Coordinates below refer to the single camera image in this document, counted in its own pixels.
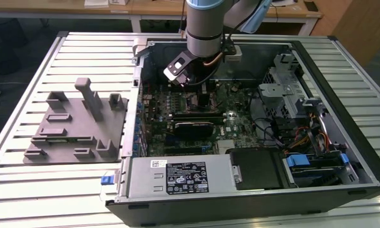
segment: blue latch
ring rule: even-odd
[[[297,165],[309,165],[308,157],[304,154],[293,154],[288,156],[285,161],[289,167],[297,166]]]
[[[101,185],[113,185],[114,184],[114,176],[102,176],[101,177]]]
[[[341,161],[342,161],[344,164],[349,163],[349,159],[348,159],[348,156],[346,156],[345,153],[341,153],[340,157],[341,157]]]

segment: motherboard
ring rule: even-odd
[[[204,95],[145,85],[148,156],[218,154],[225,146],[258,146],[249,114],[253,90],[236,81],[213,87]]]

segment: workbench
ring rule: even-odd
[[[0,0],[1,18],[37,19],[128,19],[132,31],[141,32],[140,20],[180,20],[181,0],[130,0],[126,5],[85,9],[84,0]],[[286,7],[270,7],[264,22],[302,24],[298,35],[308,36],[320,12],[306,10],[304,2]]]
[[[0,134],[0,228],[126,227],[108,211],[104,201],[116,185],[100,185],[100,177],[120,163],[28,165],[24,150],[30,144],[48,109],[49,91],[74,89],[77,77],[89,77],[100,97],[129,97],[130,82],[140,68],[132,63],[133,45],[146,38],[177,39],[177,34],[68,33],[58,36],[32,78]],[[380,156],[380,88],[337,41],[326,37],[233,35],[233,40],[298,40],[306,49],[360,130]],[[313,85],[308,88],[316,96]],[[128,115],[136,99],[128,103]],[[124,134],[132,130],[125,124]],[[124,136],[121,145],[126,145]],[[189,227],[380,227],[380,196],[353,201],[325,213],[174,225]]]

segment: barcode sticker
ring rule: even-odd
[[[150,168],[165,168],[166,160],[150,160]]]
[[[208,184],[198,184],[194,188],[200,189],[200,188],[206,188]]]

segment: wooden table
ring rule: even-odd
[[[133,0],[130,20],[137,21],[133,22],[136,31],[140,32],[138,21],[141,19],[180,20],[181,6],[182,0]],[[300,23],[302,26],[298,35],[308,36],[321,17],[321,12],[308,11],[304,1],[298,0],[293,5],[277,7],[277,9],[270,7],[264,22]]]
[[[129,19],[133,32],[141,32],[140,20],[180,20],[182,0],[130,0],[108,8],[85,9],[84,0],[0,0],[0,17],[40,19]],[[302,0],[286,7],[270,7],[264,22],[301,23],[298,35],[309,35],[321,18],[310,12]]]

